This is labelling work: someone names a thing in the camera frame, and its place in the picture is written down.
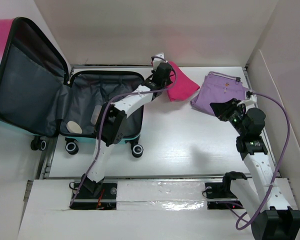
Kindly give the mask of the translucent pink travel bottle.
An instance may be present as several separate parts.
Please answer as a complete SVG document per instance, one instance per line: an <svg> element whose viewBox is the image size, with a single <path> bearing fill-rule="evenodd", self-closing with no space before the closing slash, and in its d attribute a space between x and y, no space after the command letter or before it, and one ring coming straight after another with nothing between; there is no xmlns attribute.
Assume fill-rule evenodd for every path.
<svg viewBox="0 0 300 240"><path fill-rule="evenodd" d="M99 118L100 112L101 112L102 106L101 105L96 105L94 107L90 122L92 125L95 125L97 123L97 120Z"/></svg>

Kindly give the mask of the magenta cloth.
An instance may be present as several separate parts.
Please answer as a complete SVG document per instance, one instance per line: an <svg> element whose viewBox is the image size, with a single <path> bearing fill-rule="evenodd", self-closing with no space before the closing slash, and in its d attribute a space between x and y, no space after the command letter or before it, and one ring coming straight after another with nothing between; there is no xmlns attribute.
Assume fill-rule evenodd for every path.
<svg viewBox="0 0 300 240"><path fill-rule="evenodd" d="M173 83L176 81L176 84L167 90L168 98L171 102L185 101L199 90L200 86L192 81L173 61L168 61L168 63L176 72L176 76L173 72L170 74L170 80Z"/></svg>

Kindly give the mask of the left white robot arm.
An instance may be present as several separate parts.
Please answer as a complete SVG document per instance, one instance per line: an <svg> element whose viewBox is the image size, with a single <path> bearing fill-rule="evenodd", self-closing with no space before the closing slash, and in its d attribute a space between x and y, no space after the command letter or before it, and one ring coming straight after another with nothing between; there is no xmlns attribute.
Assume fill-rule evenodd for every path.
<svg viewBox="0 0 300 240"><path fill-rule="evenodd" d="M93 199L101 194L107 161L114 146L124 137L128 118L158 94L171 89L174 83L170 74L174 72L173 67L163 61L135 91L119 94L102 106L95 126L96 143L92 163L81 177L74 199L82 188Z"/></svg>

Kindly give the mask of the pink and teal kids suitcase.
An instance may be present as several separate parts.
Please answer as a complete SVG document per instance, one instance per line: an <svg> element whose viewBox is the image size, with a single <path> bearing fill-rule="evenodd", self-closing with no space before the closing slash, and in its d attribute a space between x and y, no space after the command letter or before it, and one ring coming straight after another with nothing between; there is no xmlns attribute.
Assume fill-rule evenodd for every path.
<svg viewBox="0 0 300 240"><path fill-rule="evenodd" d="M0 122L33 135L34 151L43 151L47 138L62 135L65 150L77 154L78 142L96 138L95 106L133 92L143 81L133 71L71 75L66 60L31 19L0 19ZM70 133L69 121L79 124L82 134Z"/></svg>

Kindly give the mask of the purple trousers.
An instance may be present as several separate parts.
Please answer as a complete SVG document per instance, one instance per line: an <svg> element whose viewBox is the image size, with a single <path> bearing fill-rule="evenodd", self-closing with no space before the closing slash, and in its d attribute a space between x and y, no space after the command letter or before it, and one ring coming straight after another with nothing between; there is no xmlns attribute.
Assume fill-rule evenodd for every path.
<svg viewBox="0 0 300 240"><path fill-rule="evenodd" d="M204 78L199 93L190 101L191 106L210 116L215 116L210 103L225 103L235 98L245 100L249 89L240 77L210 71Z"/></svg>

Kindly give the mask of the round cream compact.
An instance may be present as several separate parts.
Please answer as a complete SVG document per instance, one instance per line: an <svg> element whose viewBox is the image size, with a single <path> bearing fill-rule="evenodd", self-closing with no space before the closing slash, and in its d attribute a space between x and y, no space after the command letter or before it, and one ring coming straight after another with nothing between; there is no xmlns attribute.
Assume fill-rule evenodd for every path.
<svg viewBox="0 0 300 240"><path fill-rule="evenodd" d="M74 121L68 121L66 124L66 129L72 134L82 134L83 130L80 125Z"/></svg>

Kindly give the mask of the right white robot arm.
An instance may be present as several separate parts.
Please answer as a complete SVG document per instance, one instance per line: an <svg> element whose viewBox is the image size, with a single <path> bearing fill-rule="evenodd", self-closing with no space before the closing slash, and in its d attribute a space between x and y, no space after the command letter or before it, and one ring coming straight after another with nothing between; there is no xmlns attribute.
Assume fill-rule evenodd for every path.
<svg viewBox="0 0 300 240"><path fill-rule="evenodd" d="M272 170L268 149L261 133L265 127L265 113L256 107L246 109L245 102L235 98L210 104L214 115L230 122L239 136L236 148L248 168L255 188L241 172L227 172L221 191L227 197L235 195L250 217L256 240L294 240L300 230L300 211L293 209L275 182L277 171Z"/></svg>

